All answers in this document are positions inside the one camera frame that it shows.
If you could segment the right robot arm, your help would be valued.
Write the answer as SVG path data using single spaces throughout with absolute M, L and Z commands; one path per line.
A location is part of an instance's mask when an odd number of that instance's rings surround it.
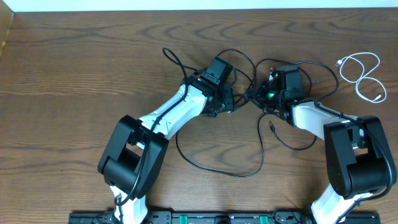
M 300 221 L 341 223 L 361 202 L 386 196 L 397 169 L 380 119 L 346 115 L 309 98 L 303 73 L 296 64 L 278 67 L 244 95 L 265 113 L 323 140 L 330 183 Z

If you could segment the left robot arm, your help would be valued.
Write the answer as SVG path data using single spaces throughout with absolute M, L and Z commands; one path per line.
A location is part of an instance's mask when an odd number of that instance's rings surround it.
M 230 108 L 232 90 L 226 80 L 231 73 L 236 69 L 215 57 L 208 68 L 185 75 L 176 94 L 152 113 L 118 121 L 98 163 L 114 194 L 113 223 L 144 221 L 146 194 L 159 176 L 170 139 L 192 118 Z

